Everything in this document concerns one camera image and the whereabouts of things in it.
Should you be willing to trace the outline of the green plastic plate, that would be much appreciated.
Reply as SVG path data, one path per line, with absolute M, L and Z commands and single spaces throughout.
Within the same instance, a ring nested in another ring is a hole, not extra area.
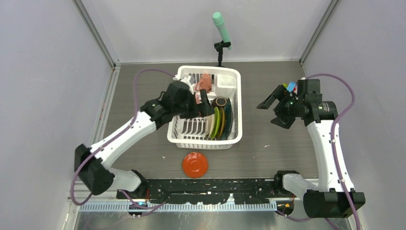
M 214 128 L 211 134 L 211 138 L 215 139 L 219 133 L 221 121 L 222 121 L 222 114 L 218 107 L 214 109 L 215 112 L 215 121 L 214 121 Z

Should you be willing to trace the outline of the brown ceramic bowl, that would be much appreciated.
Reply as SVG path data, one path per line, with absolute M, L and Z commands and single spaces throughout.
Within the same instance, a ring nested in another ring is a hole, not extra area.
M 212 100 L 211 106 L 213 108 L 224 108 L 227 104 L 227 99 L 225 97 L 216 97 L 215 99 Z

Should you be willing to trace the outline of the yellow patterned plate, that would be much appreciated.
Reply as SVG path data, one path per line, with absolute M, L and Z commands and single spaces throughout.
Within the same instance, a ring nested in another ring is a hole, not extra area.
M 220 112 L 221 112 L 221 125 L 219 128 L 218 139 L 222 140 L 223 133 L 225 131 L 225 126 L 226 126 L 226 112 L 225 112 L 224 108 L 221 108 Z

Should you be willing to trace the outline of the teal square plate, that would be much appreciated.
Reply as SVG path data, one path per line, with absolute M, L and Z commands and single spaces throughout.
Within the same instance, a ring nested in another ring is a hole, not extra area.
M 229 98 L 226 100 L 226 105 L 224 107 L 225 111 L 225 128 L 223 131 L 223 134 L 221 135 L 221 140 L 227 140 L 231 130 L 232 130 L 232 124 L 233 124 L 233 111 L 232 111 L 232 105 L 231 101 Z

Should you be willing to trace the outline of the pink mug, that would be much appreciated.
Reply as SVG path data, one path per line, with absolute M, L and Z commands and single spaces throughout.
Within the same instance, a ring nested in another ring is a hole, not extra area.
M 200 90 L 206 90 L 207 93 L 212 91 L 212 77 L 208 73 L 204 73 L 200 76 L 199 81 L 196 83 L 194 87 L 196 92 Z

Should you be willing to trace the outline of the cream pink cup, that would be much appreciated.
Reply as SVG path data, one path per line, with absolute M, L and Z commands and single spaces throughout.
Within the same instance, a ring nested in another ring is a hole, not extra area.
M 196 103 L 200 104 L 201 103 L 201 94 L 199 92 L 195 92 L 194 95 L 195 95 Z

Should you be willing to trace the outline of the white patterned bowl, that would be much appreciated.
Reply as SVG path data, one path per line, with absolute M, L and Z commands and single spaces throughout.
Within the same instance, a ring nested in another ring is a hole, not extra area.
M 206 136 L 207 138 L 209 138 L 209 137 L 211 136 L 211 133 L 212 133 L 212 130 L 213 130 L 213 127 L 214 127 L 215 114 L 212 114 L 212 115 L 210 115 L 210 116 L 207 116 L 207 117 L 205 118 L 205 120 L 206 120 L 205 136 Z

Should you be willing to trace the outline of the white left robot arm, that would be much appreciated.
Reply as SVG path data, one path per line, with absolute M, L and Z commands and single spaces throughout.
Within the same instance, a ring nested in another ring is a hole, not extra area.
M 144 177 L 136 170 L 115 169 L 113 163 L 139 140 L 176 116 L 190 119 L 213 115 L 206 90 L 199 91 L 200 101 L 195 95 L 187 83 L 175 81 L 108 137 L 90 147 L 79 145 L 75 149 L 74 170 L 90 193 L 97 196 L 109 189 L 125 190 L 135 198 L 142 198 L 147 192 Z

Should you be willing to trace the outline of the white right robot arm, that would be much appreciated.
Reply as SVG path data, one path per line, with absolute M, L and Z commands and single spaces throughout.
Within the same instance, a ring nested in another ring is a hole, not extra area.
M 318 167 L 318 185 L 294 170 L 277 171 L 273 190 L 278 196 L 295 195 L 310 218 L 348 218 L 365 204 L 357 192 L 344 162 L 339 138 L 338 110 L 333 101 L 324 101 L 318 79 L 299 80 L 291 86 L 278 85 L 257 108 L 278 104 L 271 123 L 289 129 L 300 118 L 310 134 Z

